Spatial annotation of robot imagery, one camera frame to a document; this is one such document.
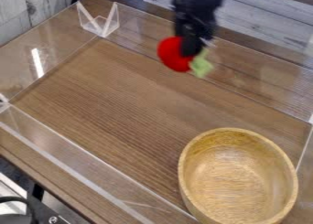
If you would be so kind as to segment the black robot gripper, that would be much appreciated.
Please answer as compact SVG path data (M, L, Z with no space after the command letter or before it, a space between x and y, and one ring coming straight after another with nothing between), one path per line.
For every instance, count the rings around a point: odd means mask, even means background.
M180 54L195 56L203 47L201 39L212 38L216 19L215 11L221 0L172 0L175 34L181 37Z

